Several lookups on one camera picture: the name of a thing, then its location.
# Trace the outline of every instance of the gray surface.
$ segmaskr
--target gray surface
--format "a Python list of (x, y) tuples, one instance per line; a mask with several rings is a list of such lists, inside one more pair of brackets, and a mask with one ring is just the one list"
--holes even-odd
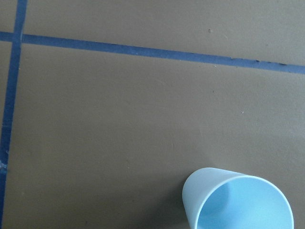
[(29, 0), (25, 32), (305, 64), (303, 0)]
[(0, 42), (0, 123), (2, 126), (3, 109), (5, 103), (6, 83), (10, 63), (10, 47), (8, 42)]
[(304, 228), (303, 75), (23, 45), (5, 229), (188, 228), (191, 172), (276, 184)]
[(13, 32), (17, 0), (0, 0), (0, 31)]

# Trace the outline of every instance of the blue tape line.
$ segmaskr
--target blue tape line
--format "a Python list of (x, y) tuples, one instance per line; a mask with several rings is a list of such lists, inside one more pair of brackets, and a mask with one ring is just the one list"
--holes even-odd
[[(9, 150), (10, 150), (10, 136), (13, 122), (13, 113), (15, 106), (16, 87), (19, 72), (20, 53), (22, 29), (25, 21), (27, 0), (18, 0), (16, 19), (14, 26), (14, 33), (12, 34), (12, 47), (10, 53), (10, 67), (9, 76), (5, 95), (5, 105), (2, 121), (2, 132), (0, 139), (0, 161), (3, 165), (7, 165)], [(3, 204), (5, 194), (6, 173), (0, 174), (0, 226), (2, 227)]]
[(23, 43), (305, 74), (305, 66), (24, 34)]
[(11, 32), (0, 32), (0, 41), (11, 42), (13, 38), (13, 33)]

